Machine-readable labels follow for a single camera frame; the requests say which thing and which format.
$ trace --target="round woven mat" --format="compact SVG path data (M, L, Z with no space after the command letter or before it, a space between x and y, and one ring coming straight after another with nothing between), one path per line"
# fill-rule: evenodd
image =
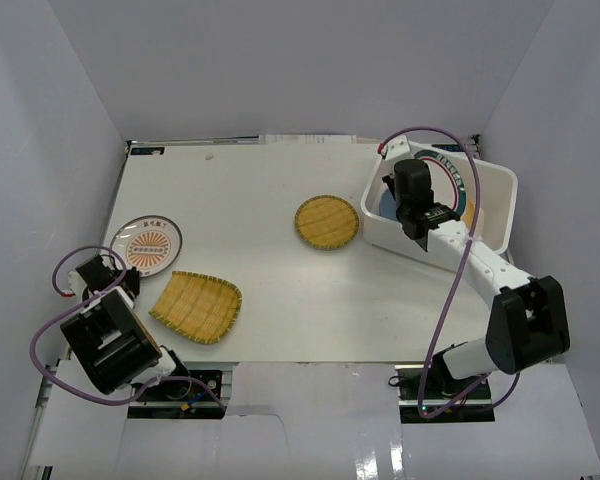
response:
M314 248L344 247L358 233L358 214L345 200L332 195L313 197L296 212L296 231Z

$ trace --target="white plastic container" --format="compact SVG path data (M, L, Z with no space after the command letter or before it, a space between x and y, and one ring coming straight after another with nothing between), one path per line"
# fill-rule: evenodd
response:
M464 153L453 153L436 148L431 145L409 142L411 153L427 149L438 152L447 157L456 167L466 187L469 198L475 199L475 186L471 166ZM361 207L363 213L362 233L364 239L384 249L405 255L407 257L425 262L438 267L452 270L454 265L447 265L443 260L432 257L422 250L420 246L409 240L402 231L400 223L388 220L379 215L380 197L386 190L382 177L393 171L393 165L397 161L383 160L378 156L378 161L371 173L369 182L362 195ZM513 213L516 205L518 191L518 179L508 168L493 165L481 160L476 160L478 174L480 176L481 193L481 225L482 241L496 253L501 254L509 245Z

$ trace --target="white table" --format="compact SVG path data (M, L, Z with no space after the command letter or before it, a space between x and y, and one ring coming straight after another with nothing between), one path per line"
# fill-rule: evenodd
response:
M293 226L315 195L340 196L359 212L374 148L167 146L164 155L130 156L107 243L150 214L175 221L184 238L173 265L141 284L136 313L157 342L184 361L421 361L451 274L373 247L361 232L343 249L314 250ZM220 343L193 343L148 315L172 270L224 278L242 291L242 311ZM463 285L439 348L483 336L487 320Z
M62 362L59 377L92 390L76 364ZM241 363L221 421L126 419L125 407L88 404L54 389L30 464L52 465L52 480L600 475L564 365L525 370L495 422L473 424L400 425L397 392L386 384L393 373L381 364ZM510 383L494 374L494 397Z

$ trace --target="yellow woven plate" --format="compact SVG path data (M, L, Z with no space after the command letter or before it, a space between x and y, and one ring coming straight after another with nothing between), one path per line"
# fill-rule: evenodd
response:
M173 272L155 306L156 320L197 343L217 343L236 322L242 294L221 278Z
M332 195L310 198L296 212L296 231L305 242L321 250L344 247L356 236L359 226L355 208Z

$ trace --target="gray wall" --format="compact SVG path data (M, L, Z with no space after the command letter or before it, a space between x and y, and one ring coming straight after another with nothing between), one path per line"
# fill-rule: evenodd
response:
M47 3L0 0L0 479L18 474L40 386L29 339L67 307L51 270L98 240L123 148Z
M600 456L600 2L555 2L484 141L520 180L514 258L564 286L567 366Z
M50 0L118 130L482 131L552 0Z

